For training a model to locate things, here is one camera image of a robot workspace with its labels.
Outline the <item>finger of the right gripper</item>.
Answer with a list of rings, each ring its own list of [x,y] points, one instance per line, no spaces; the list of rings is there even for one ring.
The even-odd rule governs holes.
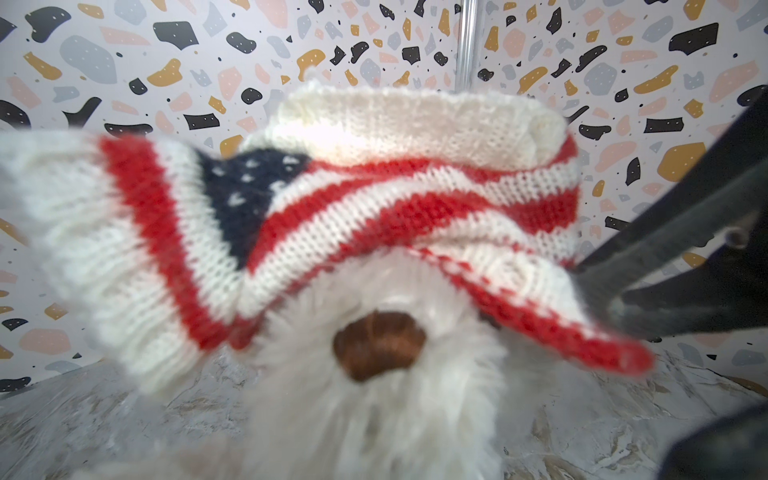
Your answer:
[[[644,340],[767,325],[767,241],[723,246],[701,266],[611,301],[615,329]]]
[[[767,95],[682,180],[576,267],[585,300],[612,300],[676,256],[767,202]]]

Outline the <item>red white striped knit sweater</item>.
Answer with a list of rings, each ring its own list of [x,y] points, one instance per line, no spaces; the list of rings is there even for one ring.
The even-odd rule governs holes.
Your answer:
[[[495,93],[289,95],[238,154],[83,130],[1,136],[1,191],[60,295],[139,386],[185,379],[324,271],[396,249],[504,327],[597,369],[653,365],[584,311],[566,269],[580,165],[564,118]]]

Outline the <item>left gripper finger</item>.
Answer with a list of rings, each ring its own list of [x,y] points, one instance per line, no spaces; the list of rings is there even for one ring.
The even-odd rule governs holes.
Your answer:
[[[720,418],[676,442],[657,478],[766,479],[767,405],[754,405]]]

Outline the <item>white plush teddy bear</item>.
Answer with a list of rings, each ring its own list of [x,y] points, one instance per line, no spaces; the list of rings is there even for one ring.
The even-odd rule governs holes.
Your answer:
[[[267,316],[240,438],[81,479],[494,479],[501,415],[532,413],[554,350],[500,327],[401,249],[341,263]]]

